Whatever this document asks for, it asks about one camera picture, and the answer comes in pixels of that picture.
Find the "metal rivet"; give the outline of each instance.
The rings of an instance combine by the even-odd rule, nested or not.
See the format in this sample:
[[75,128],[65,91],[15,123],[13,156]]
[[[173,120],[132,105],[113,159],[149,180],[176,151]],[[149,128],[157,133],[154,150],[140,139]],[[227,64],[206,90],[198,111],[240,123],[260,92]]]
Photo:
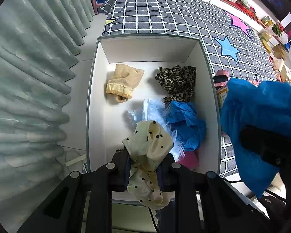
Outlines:
[[108,164],[106,165],[106,168],[108,168],[108,169],[113,169],[113,168],[115,168],[115,163],[108,163]]
[[77,177],[79,177],[80,173],[78,171],[73,171],[72,173],[70,173],[70,177],[75,179]]
[[177,163],[177,162],[174,162],[174,163],[171,164],[171,167],[174,168],[174,169],[178,169],[178,168],[181,167],[181,165],[179,163]]
[[211,179],[215,179],[217,177],[216,173],[213,171],[207,172],[207,176]]

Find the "pink star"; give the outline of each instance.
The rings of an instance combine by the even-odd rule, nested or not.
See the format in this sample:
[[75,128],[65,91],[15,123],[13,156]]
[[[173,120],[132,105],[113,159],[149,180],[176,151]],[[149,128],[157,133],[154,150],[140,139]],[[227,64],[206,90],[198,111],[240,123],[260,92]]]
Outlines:
[[247,25],[245,25],[238,17],[236,17],[236,16],[234,16],[234,15],[228,13],[228,12],[226,12],[226,14],[228,14],[232,18],[232,22],[231,22],[232,26],[236,26],[236,27],[242,29],[243,32],[248,37],[250,37],[247,30],[251,30],[251,29]]

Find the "floor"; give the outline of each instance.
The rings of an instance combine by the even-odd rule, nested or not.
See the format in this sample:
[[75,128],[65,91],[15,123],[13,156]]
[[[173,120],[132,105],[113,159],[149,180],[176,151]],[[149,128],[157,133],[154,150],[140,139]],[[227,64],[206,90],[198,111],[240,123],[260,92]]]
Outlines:
[[87,35],[83,38],[84,44],[80,46],[81,52],[76,57],[79,62],[71,68],[75,77],[66,82],[71,87],[69,96],[71,100],[63,107],[70,120],[60,128],[67,134],[67,139],[58,142],[65,151],[75,150],[80,155],[86,153],[86,109],[89,78],[97,38],[102,35],[107,16],[95,15],[90,22],[91,27],[86,29]]

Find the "blue star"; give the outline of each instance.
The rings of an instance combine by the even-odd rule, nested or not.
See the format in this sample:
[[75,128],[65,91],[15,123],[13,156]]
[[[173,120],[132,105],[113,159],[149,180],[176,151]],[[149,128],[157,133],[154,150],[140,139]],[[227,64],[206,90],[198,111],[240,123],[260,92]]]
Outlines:
[[238,58],[237,58],[236,54],[240,53],[241,51],[239,51],[238,49],[236,49],[235,47],[233,47],[230,44],[230,41],[227,38],[227,36],[224,37],[224,40],[220,40],[216,37],[214,37],[214,39],[216,41],[218,41],[218,43],[222,47],[221,48],[221,55],[222,56],[231,56],[238,63]]

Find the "beige cloth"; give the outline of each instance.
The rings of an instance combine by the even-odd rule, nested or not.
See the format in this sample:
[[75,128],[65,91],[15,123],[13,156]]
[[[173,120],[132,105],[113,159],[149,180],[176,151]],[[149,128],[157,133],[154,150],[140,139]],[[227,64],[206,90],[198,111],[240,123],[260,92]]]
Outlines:
[[141,121],[123,144],[133,161],[127,191],[151,209],[167,206],[172,193],[161,192],[155,171],[173,147],[171,136],[156,121]]
[[114,94],[118,103],[131,99],[133,90],[141,81],[144,70],[139,70],[128,65],[116,64],[114,74],[107,83],[106,92]]

